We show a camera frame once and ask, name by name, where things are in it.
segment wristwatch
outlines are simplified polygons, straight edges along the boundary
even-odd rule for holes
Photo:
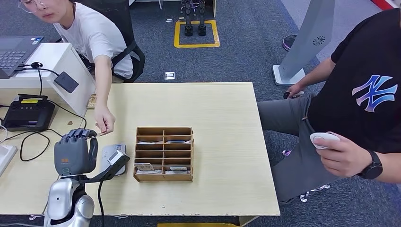
[[[383,172],[382,162],[380,162],[379,156],[371,150],[367,150],[372,156],[372,163],[368,165],[361,173],[357,174],[358,176],[364,179],[375,179]]]

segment wooden compartment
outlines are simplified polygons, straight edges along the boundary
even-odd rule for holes
[[[135,163],[149,163],[154,170],[161,170],[149,174],[134,165],[138,182],[193,180],[192,128],[138,127],[135,142]]]

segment white t-shirt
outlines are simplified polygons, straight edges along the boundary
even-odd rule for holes
[[[127,47],[117,26],[103,14],[76,2],[75,18],[69,29],[59,23],[54,27],[64,42],[71,43],[77,52],[84,55],[90,63],[99,55],[112,59]],[[132,59],[128,54],[114,68],[120,76],[131,78]]]

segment human hand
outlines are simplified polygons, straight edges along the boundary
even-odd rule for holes
[[[330,133],[338,136],[340,141],[314,140],[314,144],[329,148],[316,149],[327,171],[336,176],[351,177],[361,173],[362,170],[372,163],[372,156],[370,156],[367,150],[343,136]]]
[[[115,117],[110,112],[109,108],[107,108],[107,106],[105,105],[95,106],[95,121],[96,121],[96,126],[101,131],[101,134],[99,136],[103,136],[113,132]]]
[[[299,92],[303,91],[305,87],[301,86],[299,83],[296,83],[288,88],[287,92],[289,92],[288,98],[291,99],[294,95],[298,94]]]

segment gray metal stand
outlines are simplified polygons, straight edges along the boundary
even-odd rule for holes
[[[305,76],[304,67],[330,41],[335,0],[311,0],[299,34],[280,65],[273,66],[276,85],[290,86]]]

